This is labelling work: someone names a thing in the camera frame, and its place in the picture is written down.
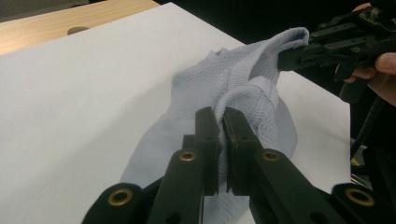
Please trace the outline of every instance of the brass insert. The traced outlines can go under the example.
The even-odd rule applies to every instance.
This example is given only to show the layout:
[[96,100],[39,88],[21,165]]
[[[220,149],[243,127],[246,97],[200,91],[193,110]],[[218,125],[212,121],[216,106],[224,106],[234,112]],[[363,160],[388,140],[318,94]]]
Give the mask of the brass insert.
[[179,156],[181,161],[194,161],[197,158],[197,155],[193,152],[183,152]]
[[346,189],[346,196],[350,201],[362,206],[369,207],[375,204],[373,196],[361,189]]
[[111,206],[122,206],[134,197],[134,193],[130,189],[117,189],[108,197],[108,203]]
[[280,160],[279,155],[273,151],[263,152],[262,157],[267,161],[279,161]]

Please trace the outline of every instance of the crumpled fabric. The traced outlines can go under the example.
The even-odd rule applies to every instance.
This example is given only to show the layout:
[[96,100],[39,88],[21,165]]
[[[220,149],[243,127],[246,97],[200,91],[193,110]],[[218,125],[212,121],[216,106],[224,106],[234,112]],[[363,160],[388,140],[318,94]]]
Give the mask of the crumpled fabric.
[[[164,175],[173,153],[181,149],[184,134],[194,134],[195,112],[211,106],[225,146],[221,120],[225,108],[244,113],[263,147],[291,157],[294,147],[279,147],[276,109],[279,97],[277,55],[308,43],[305,28],[292,28],[271,39],[209,55],[195,66],[176,74],[167,112],[144,134],[120,182],[141,188]],[[226,193],[227,158],[219,157],[220,193],[205,197],[204,223],[232,223],[248,209],[248,197]]]

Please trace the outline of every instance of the finger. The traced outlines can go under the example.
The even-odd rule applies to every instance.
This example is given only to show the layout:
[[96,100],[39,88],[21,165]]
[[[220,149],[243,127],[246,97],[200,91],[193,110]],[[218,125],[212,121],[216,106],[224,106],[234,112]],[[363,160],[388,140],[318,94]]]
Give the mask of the finger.
[[361,10],[361,9],[364,9],[365,7],[370,7],[370,6],[371,6],[370,3],[364,3],[358,7],[355,7],[355,9],[353,9],[353,11]]
[[396,53],[384,53],[375,60],[379,72],[396,75]]
[[355,68],[355,70],[353,70],[352,76],[354,77],[360,77],[360,78],[364,78],[364,79],[370,79],[372,77],[374,77],[376,74],[376,71],[374,68],[370,67],[370,68]]
[[349,79],[344,80],[346,83],[354,83],[356,81],[356,77],[350,77]]

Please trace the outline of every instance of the white table surface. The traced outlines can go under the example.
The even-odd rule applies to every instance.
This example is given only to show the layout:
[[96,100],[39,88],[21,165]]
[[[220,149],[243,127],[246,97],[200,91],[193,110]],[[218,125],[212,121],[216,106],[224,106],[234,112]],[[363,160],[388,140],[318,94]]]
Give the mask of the white table surface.
[[[239,46],[167,4],[1,56],[0,223],[79,223],[168,107],[173,74]],[[348,182],[348,105],[293,72],[278,89],[294,164],[326,191]]]

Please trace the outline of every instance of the wooden surface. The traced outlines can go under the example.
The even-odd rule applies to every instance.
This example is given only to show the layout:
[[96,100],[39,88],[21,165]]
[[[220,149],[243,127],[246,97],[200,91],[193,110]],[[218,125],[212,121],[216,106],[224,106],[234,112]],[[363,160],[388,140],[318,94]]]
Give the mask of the wooden surface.
[[0,55],[67,35],[74,27],[95,27],[157,7],[151,0],[108,0],[83,7],[0,23]]

